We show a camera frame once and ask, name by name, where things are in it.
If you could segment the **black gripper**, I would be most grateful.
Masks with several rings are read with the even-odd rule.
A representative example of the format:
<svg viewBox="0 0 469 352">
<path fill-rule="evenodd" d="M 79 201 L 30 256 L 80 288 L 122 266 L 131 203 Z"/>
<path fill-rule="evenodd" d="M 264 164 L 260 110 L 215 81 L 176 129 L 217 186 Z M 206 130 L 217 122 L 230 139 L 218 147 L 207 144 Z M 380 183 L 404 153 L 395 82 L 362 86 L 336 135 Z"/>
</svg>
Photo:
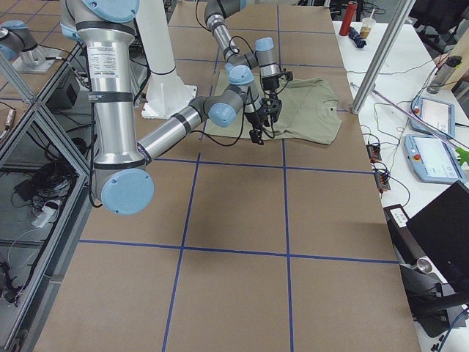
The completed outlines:
<svg viewBox="0 0 469 352">
<path fill-rule="evenodd" d="M 253 127 L 249 131 L 249 136 L 254 144 L 264 144 L 262 127 L 273 128 L 278 121 L 281 109 L 281 100 L 275 98 L 258 98 L 246 104 L 245 116 Z"/>
<path fill-rule="evenodd" d="M 282 70 L 280 73 L 274 73 L 271 76 L 261 76 L 262 91 L 268 96 L 277 96 L 281 78 L 284 78 L 286 81 L 286 84 L 281 89 L 282 91 L 293 80 L 293 72 Z"/>
</svg>

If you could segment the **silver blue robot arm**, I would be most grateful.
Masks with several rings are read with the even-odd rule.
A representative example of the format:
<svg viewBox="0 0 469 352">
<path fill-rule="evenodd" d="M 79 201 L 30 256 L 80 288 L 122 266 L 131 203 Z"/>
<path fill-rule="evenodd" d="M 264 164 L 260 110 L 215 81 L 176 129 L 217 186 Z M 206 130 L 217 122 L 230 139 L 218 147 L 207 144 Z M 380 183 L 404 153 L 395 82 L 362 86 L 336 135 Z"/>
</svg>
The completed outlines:
<svg viewBox="0 0 469 352">
<path fill-rule="evenodd" d="M 209 1 L 204 22 L 226 60 L 227 88 L 211 97 L 196 97 L 142 139 L 136 138 L 131 85 L 130 44 L 149 38 L 149 11 L 141 1 L 63 1 L 62 32 L 84 43 L 89 68 L 89 102 L 96 116 L 99 150 L 92 154 L 89 187 L 92 196 L 112 213 L 129 216 L 150 203 L 154 183 L 146 167 L 199 126 L 210 121 L 225 128 L 237 117 L 248 121 L 251 141 L 273 138 L 281 101 L 281 69 L 273 40 L 256 41 L 253 51 L 241 54 L 226 27 L 244 1 Z"/>
<path fill-rule="evenodd" d="M 259 68 L 262 91 L 269 98 L 276 99 L 281 92 L 281 77 L 285 77 L 285 81 L 290 82 L 293 79 L 292 72 L 281 69 L 280 64 L 277 63 L 275 46 L 271 37 L 259 38 L 247 53 L 241 52 L 235 42 L 236 37 L 229 33 L 226 19 L 245 7 L 245 1 L 208 1 L 204 10 L 204 23 L 215 38 L 225 62 L 233 66 L 245 65 L 251 69 Z"/>
</svg>

